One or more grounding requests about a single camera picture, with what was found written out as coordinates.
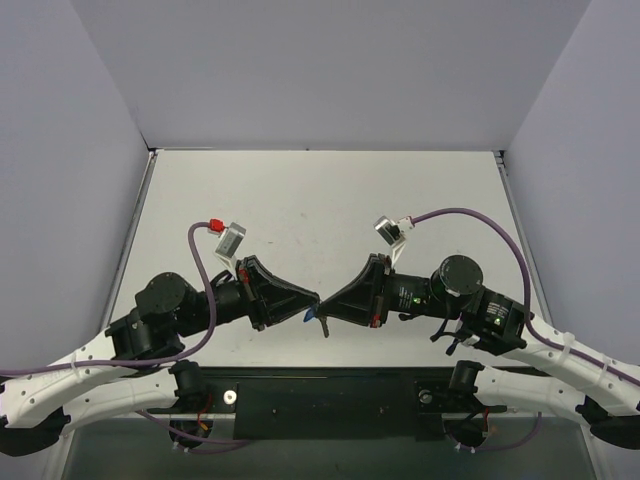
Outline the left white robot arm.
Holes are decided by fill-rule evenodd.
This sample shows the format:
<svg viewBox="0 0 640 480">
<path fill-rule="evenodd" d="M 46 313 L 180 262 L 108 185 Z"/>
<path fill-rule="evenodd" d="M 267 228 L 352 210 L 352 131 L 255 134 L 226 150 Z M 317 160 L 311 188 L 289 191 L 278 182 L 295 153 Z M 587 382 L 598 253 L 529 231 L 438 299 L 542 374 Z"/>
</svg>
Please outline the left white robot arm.
<svg viewBox="0 0 640 480">
<path fill-rule="evenodd" d="M 214 403 L 183 338 L 248 318 L 261 331 L 316 305 L 317 293 L 272 275 L 256 257 L 199 292 L 173 272 L 155 276 L 134 308 L 88 344 L 30 373 L 1 376 L 1 451 L 30 455 L 89 423 L 147 410 L 204 412 Z"/>
</svg>

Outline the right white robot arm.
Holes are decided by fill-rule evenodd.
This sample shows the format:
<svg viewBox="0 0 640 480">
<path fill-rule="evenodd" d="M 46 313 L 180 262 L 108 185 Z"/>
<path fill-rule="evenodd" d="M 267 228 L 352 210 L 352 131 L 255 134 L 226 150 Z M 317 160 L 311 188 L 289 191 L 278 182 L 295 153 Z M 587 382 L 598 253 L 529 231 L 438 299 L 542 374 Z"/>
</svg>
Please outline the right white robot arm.
<svg viewBox="0 0 640 480">
<path fill-rule="evenodd" d="M 638 367 L 587 348 L 483 280 L 479 265 L 464 255 L 446 258 L 428 277 L 398 273 L 388 257 L 371 255 L 359 275 L 321 301 L 314 315 L 321 322 L 334 318 L 372 329 L 392 313 L 402 321 L 438 319 L 430 339 L 450 339 L 447 355 L 464 346 L 536 372 L 461 360 L 444 389 L 423 387 L 419 399 L 430 397 L 445 412 L 470 418 L 509 408 L 547 413 L 587 426 L 609 445 L 638 449 Z"/>
</svg>

